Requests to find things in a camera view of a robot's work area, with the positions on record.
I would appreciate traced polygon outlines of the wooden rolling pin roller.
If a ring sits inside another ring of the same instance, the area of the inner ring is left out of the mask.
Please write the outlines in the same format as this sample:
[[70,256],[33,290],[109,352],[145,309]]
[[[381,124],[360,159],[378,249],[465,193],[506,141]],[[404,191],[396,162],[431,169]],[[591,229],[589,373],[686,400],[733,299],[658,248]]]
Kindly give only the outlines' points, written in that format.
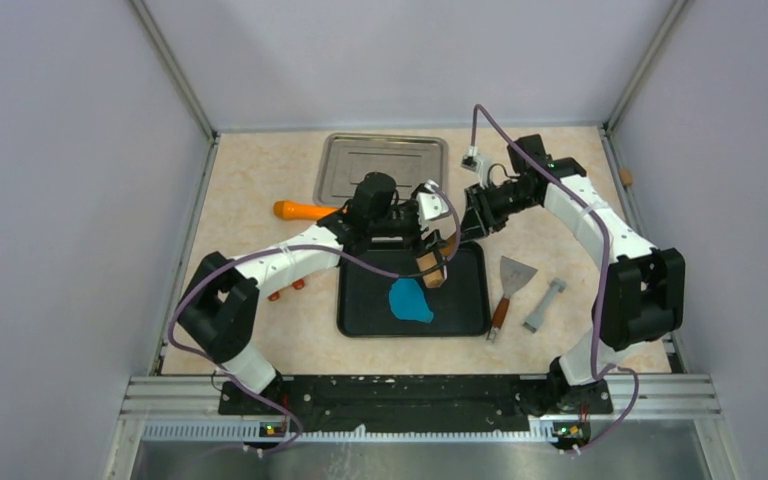
[[457,232],[444,238],[438,230],[420,240],[415,260],[425,287],[435,289],[444,284],[447,265],[459,246],[459,240],[460,235]]

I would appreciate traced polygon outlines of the black baking tray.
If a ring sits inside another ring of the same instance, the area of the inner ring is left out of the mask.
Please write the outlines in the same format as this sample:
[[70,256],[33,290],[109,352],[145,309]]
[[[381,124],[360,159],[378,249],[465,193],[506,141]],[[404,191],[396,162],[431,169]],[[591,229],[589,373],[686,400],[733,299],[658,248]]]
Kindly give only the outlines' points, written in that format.
[[424,286],[434,313],[431,323],[397,320],[390,311],[391,279],[348,262],[340,267],[336,323],[341,333],[353,338],[373,337],[466,337],[489,330],[491,313],[480,245],[461,244],[447,266],[447,279],[435,289]]

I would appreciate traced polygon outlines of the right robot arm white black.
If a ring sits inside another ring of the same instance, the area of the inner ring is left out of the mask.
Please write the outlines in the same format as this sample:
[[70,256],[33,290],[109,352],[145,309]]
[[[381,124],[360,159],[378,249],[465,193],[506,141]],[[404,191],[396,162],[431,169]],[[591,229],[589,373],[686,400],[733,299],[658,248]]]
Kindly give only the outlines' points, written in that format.
[[465,191],[461,237],[478,240],[501,231],[509,218],[540,206],[573,235],[599,268],[593,325],[554,359],[544,395],[560,412],[572,412],[587,388],[644,343],[662,339],[683,323],[686,263],[675,248],[660,249],[629,226],[597,192],[571,157],[555,160],[541,136],[521,137],[507,147],[513,170],[491,180],[494,164],[470,146],[462,168],[478,183]]

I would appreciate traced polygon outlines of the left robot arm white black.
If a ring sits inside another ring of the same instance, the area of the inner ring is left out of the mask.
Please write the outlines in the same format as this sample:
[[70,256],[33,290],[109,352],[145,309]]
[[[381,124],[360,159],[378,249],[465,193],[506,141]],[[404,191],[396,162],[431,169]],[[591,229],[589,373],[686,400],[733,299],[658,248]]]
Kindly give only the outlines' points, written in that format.
[[294,282],[346,261],[377,275],[394,272],[360,259],[375,238],[399,238],[419,264],[416,277],[432,284],[445,280],[453,258],[443,253],[445,241],[429,224],[457,215],[449,198],[434,181],[418,186],[398,200],[395,181],[381,172],[367,175],[343,206],[318,219],[302,233],[266,249],[227,258],[219,252],[205,256],[169,321],[171,345],[181,326],[195,341],[191,352],[211,361],[242,390],[243,401],[257,413],[279,404],[279,373],[252,341],[261,299]]

